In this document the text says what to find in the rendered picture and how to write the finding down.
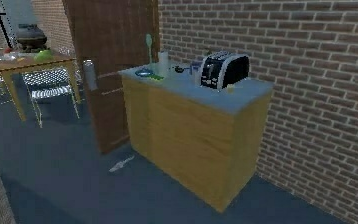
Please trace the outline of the wooden kitchen counter cabinet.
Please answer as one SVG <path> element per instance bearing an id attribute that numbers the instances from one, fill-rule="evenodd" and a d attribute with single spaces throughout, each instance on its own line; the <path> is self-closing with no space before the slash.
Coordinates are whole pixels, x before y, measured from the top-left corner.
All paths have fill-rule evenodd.
<path id="1" fill-rule="evenodd" d="M 244 79 L 221 91 L 184 72 L 161 80 L 121 70 L 131 146 L 216 211 L 255 172 L 273 85 Z"/>

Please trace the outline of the blue glass cup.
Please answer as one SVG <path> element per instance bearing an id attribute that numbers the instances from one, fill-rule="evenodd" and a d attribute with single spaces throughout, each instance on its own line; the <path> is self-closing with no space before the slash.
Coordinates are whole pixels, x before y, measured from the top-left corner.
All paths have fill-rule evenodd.
<path id="1" fill-rule="evenodd" d="M 201 66 L 200 62 L 192 62 L 190 64 L 190 73 L 192 75 L 193 81 L 195 84 L 198 83 L 198 74 L 199 74 L 199 68 Z"/>

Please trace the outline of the white paper towel roll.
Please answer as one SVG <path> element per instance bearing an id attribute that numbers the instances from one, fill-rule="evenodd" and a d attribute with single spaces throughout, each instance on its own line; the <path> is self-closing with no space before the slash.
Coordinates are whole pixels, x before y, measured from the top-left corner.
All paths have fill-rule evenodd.
<path id="1" fill-rule="evenodd" d="M 169 56 L 167 51 L 160 51 L 158 53 L 158 73 L 165 77 L 169 71 Z"/>

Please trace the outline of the blue round plate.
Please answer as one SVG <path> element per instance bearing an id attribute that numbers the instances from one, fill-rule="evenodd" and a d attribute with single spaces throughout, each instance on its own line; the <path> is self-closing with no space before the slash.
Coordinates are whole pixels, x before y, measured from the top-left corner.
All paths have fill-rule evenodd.
<path id="1" fill-rule="evenodd" d="M 135 75 L 139 76 L 139 77 L 149 77 L 149 76 L 151 76 L 153 74 L 154 74 L 154 72 L 151 69 L 148 69 L 148 68 L 141 68 L 141 69 L 138 69 L 135 72 Z"/>

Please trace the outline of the black silver toaster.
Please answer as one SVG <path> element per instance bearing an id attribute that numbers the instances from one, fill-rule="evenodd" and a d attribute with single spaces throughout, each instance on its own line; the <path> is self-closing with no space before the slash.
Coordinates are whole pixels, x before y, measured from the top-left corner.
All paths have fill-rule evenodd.
<path id="1" fill-rule="evenodd" d="M 201 86 L 221 90 L 248 77 L 250 59 L 247 54 L 219 51 L 206 56 L 200 66 Z"/>

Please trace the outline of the brown wooden door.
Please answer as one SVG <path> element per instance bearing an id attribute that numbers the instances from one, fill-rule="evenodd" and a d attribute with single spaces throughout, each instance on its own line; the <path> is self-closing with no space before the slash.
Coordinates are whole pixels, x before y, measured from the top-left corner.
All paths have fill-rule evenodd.
<path id="1" fill-rule="evenodd" d="M 62 0 L 98 149 L 106 154 L 129 140 L 122 77 L 124 69 L 149 63 L 159 50 L 158 0 Z M 83 62 L 93 61 L 97 90 L 91 91 Z"/>

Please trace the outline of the white mesh chair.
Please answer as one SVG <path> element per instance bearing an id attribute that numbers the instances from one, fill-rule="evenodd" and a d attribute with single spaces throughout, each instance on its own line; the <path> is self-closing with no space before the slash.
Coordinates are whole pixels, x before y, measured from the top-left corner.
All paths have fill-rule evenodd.
<path id="1" fill-rule="evenodd" d="M 77 117 L 80 117 L 74 90 L 69 83 L 65 68 L 58 67 L 41 71 L 27 72 L 22 75 L 38 125 L 43 127 L 42 110 L 39 101 L 69 95 Z"/>

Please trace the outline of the green lettuce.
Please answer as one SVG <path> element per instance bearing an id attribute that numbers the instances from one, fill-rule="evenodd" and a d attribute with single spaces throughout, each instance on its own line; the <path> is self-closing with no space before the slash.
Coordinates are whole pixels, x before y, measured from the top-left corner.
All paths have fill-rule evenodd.
<path id="1" fill-rule="evenodd" d="M 53 59 L 53 55 L 50 50 L 42 50 L 34 56 L 34 60 L 36 62 L 42 62 L 42 61 L 52 60 L 52 59 Z"/>

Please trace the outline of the wooden dining table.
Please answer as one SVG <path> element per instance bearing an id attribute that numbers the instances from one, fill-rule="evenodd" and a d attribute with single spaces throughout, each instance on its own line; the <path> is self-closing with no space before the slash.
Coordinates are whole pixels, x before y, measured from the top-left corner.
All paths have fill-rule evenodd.
<path id="1" fill-rule="evenodd" d="M 64 67 L 69 75 L 69 83 L 73 89 L 75 99 L 78 104 L 81 103 L 81 97 L 79 93 L 79 88 L 77 85 L 77 80 L 75 76 L 75 58 L 73 56 L 66 56 L 59 53 L 53 53 L 52 58 L 48 60 L 43 60 L 37 62 L 33 57 L 25 57 L 21 61 L 12 60 L 0 61 L 0 77 L 3 78 L 4 83 L 6 84 L 7 90 L 13 100 L 13 104 L 16 108 L 18 116 L 21 121 L 26 120 L 24 110 L 22 108 L 20 99 L 17 94 L 16 87 L 13 83 L 12 76 L 14 74 L 22 74 L 33 71 L 40 71 L 45 69 L 52 69 L 55 67 Z"/>

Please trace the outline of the window with black frame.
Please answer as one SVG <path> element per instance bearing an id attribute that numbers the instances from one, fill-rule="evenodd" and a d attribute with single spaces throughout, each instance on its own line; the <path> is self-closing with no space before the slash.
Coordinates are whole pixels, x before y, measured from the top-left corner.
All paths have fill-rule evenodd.
<path id="1" fill-rule="evenodd" d="M 0 30 L 8 47 L 22 48 L 19 39 L 37 28 L 32 0 L 0 0 Z"/>

